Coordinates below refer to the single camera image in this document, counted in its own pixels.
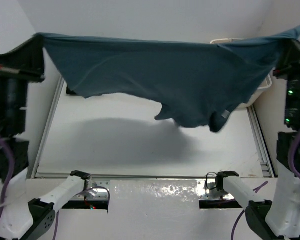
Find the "blue shirt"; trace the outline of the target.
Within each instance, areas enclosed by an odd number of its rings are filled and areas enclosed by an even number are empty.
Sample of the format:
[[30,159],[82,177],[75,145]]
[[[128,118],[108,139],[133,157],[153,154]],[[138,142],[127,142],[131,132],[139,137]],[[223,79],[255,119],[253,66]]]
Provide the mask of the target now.
[[247,103],[283,55],[300,25],[221,44],[147,41],[42,33],[68,87],[83,98],[127,94],[161,104],[157,121],[219,132]]

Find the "black t shirt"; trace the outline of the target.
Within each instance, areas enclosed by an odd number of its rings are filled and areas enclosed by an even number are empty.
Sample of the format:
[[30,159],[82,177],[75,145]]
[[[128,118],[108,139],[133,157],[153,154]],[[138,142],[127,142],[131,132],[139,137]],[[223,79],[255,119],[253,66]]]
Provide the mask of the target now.
[[68,96],[76,96],[77,95],[74,91],[70,90],[68,86],[66,87],[66,94]]

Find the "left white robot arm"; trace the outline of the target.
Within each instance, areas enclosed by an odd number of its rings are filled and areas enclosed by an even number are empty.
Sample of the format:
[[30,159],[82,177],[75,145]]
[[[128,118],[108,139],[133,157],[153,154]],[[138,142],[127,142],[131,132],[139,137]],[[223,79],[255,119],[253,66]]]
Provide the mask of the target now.
[[90,175],[75,170],[48,194],[27,199],[29,142],[28,85],[44,80],[43,38],[34,36],[0,54],[0,240],[37,240],[49,231],[60,209],[83,192]]

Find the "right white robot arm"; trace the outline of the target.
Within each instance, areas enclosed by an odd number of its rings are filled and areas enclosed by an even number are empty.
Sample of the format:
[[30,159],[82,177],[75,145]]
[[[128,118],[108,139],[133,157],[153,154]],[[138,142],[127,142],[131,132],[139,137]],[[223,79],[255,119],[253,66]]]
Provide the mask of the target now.
[[278,133],[273,200],[258,197],[234,171],[215,177],[216,190],[233,196],[249,228],[263,240],[300,240],[300,41],[289,40],[284,46],[274,75],[286,81],[284,123],[291,132]]

